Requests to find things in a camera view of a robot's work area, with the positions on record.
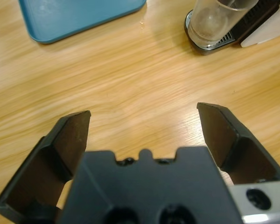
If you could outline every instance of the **clear plastic cup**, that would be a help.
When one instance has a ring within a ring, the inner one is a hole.
[[[219,42],[258,0],[196,0],[188,34],[200,47]]]

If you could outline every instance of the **blue tray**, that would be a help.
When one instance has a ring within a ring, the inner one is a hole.
[[[19,0],[27,30],[40,43],[53,43],[136,12],[146,0]]]

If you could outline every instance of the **silver metal plate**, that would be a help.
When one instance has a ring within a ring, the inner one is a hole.
[[[262,210],[247,197],[249,189],[262,191],[270,200],[271,207]],[[229,186],[229,191],[246,224],[280,224],[280,181]]]

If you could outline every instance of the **table surface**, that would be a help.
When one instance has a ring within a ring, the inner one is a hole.
[[[194,0],[137,13],[51,45],[31,40],[0,0],[0,192],[59,117],[92,113],[87,150],[173,157],[204,145],[197,102],[224,105],[280,164],[280,37],[201,56],[183,30]],[[0,224],[9,223],[0,216]]]

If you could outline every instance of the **wooden table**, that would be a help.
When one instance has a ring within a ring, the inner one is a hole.
[[[280,164],[280,37],[198,55],[183,30],[194,3],[147,0],[137,13],[40,45],[17,1],[0,0],[0,192],[59,117],[88,109],[87,150],[123,159],[204,145],[196,104],[224,105]]]

